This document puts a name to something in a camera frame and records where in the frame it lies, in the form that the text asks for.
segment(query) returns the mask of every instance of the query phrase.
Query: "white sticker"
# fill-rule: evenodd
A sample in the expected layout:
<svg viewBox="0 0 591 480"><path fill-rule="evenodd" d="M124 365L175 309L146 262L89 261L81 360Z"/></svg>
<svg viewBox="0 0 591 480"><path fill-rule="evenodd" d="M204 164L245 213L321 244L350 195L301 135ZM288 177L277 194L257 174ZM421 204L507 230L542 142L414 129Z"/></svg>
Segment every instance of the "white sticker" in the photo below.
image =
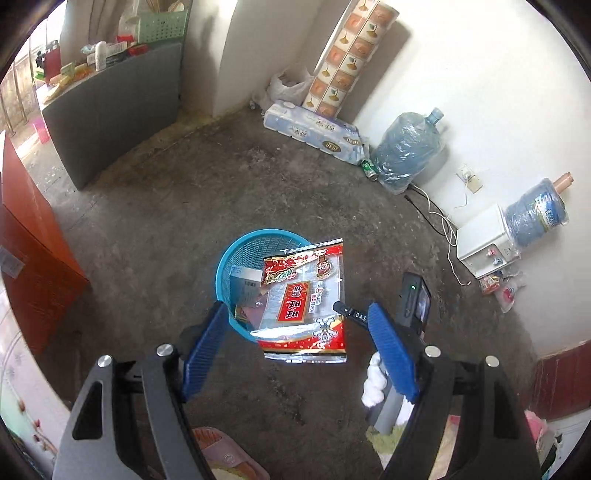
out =
<svg viewBox="0 0 591 480"><path fill-rule="evenodd" d="M0 268L6 275L17 278L24 266L23 262L0 245Z"/></svg>

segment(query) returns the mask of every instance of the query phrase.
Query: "concrete floor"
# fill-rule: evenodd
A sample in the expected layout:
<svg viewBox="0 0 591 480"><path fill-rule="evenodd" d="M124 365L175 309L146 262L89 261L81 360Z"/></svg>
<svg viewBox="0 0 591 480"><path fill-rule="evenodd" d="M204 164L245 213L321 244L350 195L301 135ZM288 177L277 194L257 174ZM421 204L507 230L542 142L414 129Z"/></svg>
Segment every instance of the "concrete floor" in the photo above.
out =
<svg viewBox="0 0 591 480"><path fill-rule="evenodd" d="M152 138L82 192L51 144L24 161L92 285L39 357L66 401L101 354L131 360L200 322L224 250L259 228L312 242L343 237L346 301L357 309L378 299L393 311L402 273L422 274L434 302L426 341L458 359L496 355L527 395L528 335L474 282L458 285L445 239L402 196L360 168L266 130L257 112L175 141ZM415 202L426 208L420 197ZM189 420L231 435L274 479L377 478L360 402L374 347L356 325L347 325L346 337L344 365L284 365L230 331L202 394L186 405Z"/></svg>

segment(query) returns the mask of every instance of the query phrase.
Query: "white cable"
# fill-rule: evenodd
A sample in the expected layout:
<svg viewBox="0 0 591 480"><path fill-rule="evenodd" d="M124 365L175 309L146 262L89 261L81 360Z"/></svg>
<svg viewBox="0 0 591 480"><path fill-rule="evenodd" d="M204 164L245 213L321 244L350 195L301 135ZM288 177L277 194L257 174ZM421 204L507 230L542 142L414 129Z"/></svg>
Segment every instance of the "white cable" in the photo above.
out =
<svg viewBox="0 0 591 480"><path fill-rule="evenodd" d="M468 189L467 179L464 182L464 186L465 186L465 189L464 189L464 197L465 197L464 205L458 205L457 207L454 207L453 208L454 210L456 208L462 208L462 207L465 207L466 205L468 205L468 195L466 193L466 191ZM468 281L468 283L462 283L462 281L460 280L460 277L457 276L456 269L454 268L453 263L452 263L452 259L450 258L450 255L452 254L452 247L457 247L457 235L453 231L453 228L452 228L452 226L454 226L457 229L456 224L452 222L452 220L449 218L449 215L443 216L439 212L432 212L431 211L431 199L429 198L429 195L427 194L427 192L425 192L423 189L417 187L414 183L413 183L413 188L416 188L419 192L422 192L422 194L425 195L425 197L427 197L427 211L428 211L428 213L432 213L433 215L437 215L437 216L440 216L441 217L441 227L443 228L443 232L445 233L445 238L446 238L447 243L448 243L447 261L449 262L449 264L450 264L450 266L452 268L452 273L453 273L454 277L456 277L457 282L462 287L467 287L472 282L471 281Z"/></svg>

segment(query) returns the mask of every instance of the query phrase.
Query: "orange box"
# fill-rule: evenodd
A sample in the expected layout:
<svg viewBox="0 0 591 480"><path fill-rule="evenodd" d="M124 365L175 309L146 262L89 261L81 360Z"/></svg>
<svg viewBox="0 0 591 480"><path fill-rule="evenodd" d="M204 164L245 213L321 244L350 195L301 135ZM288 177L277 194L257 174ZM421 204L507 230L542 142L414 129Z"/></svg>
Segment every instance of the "orange box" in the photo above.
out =
<svg viewBox="0 0 591 480"><path fill-rule="evenodd" d="M40 353L89 282L6 132L0 134L0 235L12 311L29 348ZM22 269L10 272L11 260Z"/></svg>

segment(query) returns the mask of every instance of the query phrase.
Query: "snack bag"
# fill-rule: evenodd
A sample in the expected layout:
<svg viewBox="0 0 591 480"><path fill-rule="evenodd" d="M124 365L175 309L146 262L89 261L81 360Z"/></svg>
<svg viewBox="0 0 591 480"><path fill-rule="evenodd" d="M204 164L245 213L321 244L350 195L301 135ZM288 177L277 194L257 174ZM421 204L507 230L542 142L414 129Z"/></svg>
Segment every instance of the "snack bag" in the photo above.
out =
<svg viewBox="0 0 591 480"><path fill-rule="evenodd" d="M261 326L251 332L265 358L288 363L344 363L343 240L310 245L264 259L268 291Z"/></svg>

